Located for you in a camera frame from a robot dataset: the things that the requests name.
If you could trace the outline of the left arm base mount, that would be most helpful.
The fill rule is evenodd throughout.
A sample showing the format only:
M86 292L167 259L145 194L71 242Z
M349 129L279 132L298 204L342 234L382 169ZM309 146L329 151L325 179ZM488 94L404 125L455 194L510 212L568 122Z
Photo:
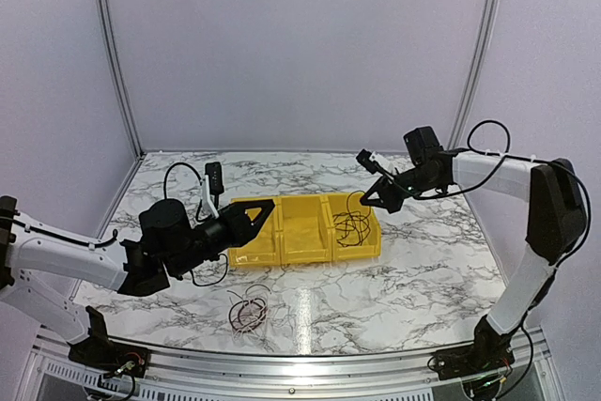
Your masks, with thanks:
M102 397L96 393L89 393L87 396L91 400L131 400L137 388L136 379L142 378L146 373L149 349L111 340L103 315L91 306L87 306L85 311L89 319L87 337L77 344L69 344L69 359L102 370L97 382L98 388L110 378L125 376L131 381L129 391L123 397Z

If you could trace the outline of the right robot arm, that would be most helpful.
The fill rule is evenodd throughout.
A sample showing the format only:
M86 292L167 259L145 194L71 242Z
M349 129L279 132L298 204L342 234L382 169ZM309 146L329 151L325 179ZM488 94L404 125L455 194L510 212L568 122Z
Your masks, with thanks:
M426 126L404 136L406 170L375 151L363 149L356 157L377 176L362 196L364 206L396 213L408 200L463 197L473 208L505 282L466 349L465 362L475 371L501 356L546 297L560 267L582 247L592 222L590 195L570 161L517 155L504 124L491 119L481 124L502 130L502 148L444 147Z

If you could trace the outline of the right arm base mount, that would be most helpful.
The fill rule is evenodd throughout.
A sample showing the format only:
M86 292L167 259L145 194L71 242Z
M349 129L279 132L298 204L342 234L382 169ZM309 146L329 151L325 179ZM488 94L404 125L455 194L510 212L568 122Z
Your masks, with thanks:
M513 373L515 357L511 348L494 351L479 360L473 345L447 347L433 353L426 366L440 381L459 378L469 400L496 400Z

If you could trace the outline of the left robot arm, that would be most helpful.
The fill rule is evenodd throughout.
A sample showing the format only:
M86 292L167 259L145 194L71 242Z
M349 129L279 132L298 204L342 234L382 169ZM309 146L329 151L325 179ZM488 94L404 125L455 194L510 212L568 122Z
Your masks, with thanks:
M143 298L168 288L222 252L256 239L275 204L270 199L235 201L217 208L222 194L217 163L200 182L202 206L210 214L190 223L183 203L165 196L139 216L141 238L106 240L72 234L18 211L17 200L1 198L1 302L60 335L99 368L112 367L118 347L110 341L102 315L70 301L36 277L62 275L100 285L117 294Z

